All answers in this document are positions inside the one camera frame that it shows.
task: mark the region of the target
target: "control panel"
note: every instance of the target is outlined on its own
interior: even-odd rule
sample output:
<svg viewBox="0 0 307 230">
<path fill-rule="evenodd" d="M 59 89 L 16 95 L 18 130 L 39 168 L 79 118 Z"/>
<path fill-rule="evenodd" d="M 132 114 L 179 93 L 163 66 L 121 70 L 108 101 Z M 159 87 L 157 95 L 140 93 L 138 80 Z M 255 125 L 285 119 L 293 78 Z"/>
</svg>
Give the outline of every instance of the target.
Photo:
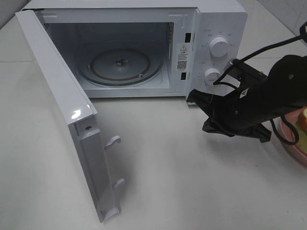
<svg viewBox="0 0 307 230">
<path fill-rule="evenodd" d="M 213 85 L 224 72 L 228 61 L 236 58 L 247 14 L 225 12 L 200 13 L 199 29 L 195 34 L 193 72 L 186 94 L 193 89 L 225 95 L 226 86 Z"/>
</svg>

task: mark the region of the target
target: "table surface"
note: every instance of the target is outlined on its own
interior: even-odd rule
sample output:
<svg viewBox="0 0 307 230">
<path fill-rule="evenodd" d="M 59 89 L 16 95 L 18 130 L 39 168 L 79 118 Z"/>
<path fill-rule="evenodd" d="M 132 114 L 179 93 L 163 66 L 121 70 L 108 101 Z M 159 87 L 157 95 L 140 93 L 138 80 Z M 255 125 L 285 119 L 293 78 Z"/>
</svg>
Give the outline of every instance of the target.
<svg viewBox="0 0 307 230">
<path fill-rule="evenodd" d="M 254 0 L 238 57 L 292 37 Z M 248 63 L 268 73 L 301 42 Z M 184 98 L 95 99 L 121 213 L 101 224 L 69 133 L 16 18 L 0 30 L 1 230 L 305 230 L 307 168 L 281 146 L 202 132 Z"/>
</svg>

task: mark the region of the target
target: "warning label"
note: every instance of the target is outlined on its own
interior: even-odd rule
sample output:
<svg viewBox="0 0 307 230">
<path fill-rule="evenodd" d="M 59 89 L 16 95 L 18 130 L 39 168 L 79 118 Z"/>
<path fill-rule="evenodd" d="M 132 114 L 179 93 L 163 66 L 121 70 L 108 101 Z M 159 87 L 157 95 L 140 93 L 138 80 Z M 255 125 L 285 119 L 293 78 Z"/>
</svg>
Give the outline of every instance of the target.
<svg viewBox="0 0 307 230">
<path fill-rule="evenodd" d="M 188 71 L 190 43 L 179 43 L 177 45 L 177 71 Z"/>
</svg>

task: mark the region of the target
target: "open microwave door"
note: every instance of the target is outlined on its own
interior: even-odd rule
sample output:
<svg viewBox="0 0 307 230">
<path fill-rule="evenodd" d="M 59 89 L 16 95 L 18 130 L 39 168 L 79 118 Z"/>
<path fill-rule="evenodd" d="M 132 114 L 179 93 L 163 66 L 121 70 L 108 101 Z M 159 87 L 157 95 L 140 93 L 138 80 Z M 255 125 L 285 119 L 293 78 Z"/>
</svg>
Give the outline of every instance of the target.
<svg viewBox="0 0 307 230">
<path fill-rule="evenodd" d="M 100 221 L 119 212 L 106 165 L 97 111 L 32 10 L 16 13 L 24 36 L 65 118 Z"/>
</svg>

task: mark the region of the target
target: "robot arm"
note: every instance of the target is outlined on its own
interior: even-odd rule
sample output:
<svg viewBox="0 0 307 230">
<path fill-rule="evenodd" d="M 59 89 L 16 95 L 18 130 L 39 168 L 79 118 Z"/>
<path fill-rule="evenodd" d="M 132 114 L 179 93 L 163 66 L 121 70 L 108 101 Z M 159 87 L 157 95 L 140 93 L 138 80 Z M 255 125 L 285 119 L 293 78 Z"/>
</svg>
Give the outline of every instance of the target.
<svg viewBox="0 0 307 230">
<path fill-rule="evenodd" d="M 281 117 L 293 130 L 295 142 L 278 138 L 286 144 L 298 142 L 298 132 L 286 121 L 284 115 L 307 105 L 307 56 L 287 55 L 279 60 L 268 76 L 244 63 L 244 61 L 271 48 L 303 39 L 307 42 L 305 27 L 300 29 L 300 36 L 264 47 L 247 57 L 234 59 L 225 73 L 214 84 L 225 84 L 235 88 L 226 96 L 217 96 L 193 90 L 188 102 L 197 104 L 207 115 L 208 120 L 202 130 L 219 133 L 229 137 L 235 135 L 258 138 L 261 142 L 271 140 L 271 131 L 261 123 L 271 121 L 278 136 L 273 119 Z M 240 82 L 237 88 L 230 83 L 221 82 L 228 74 Z"/>
</svg>

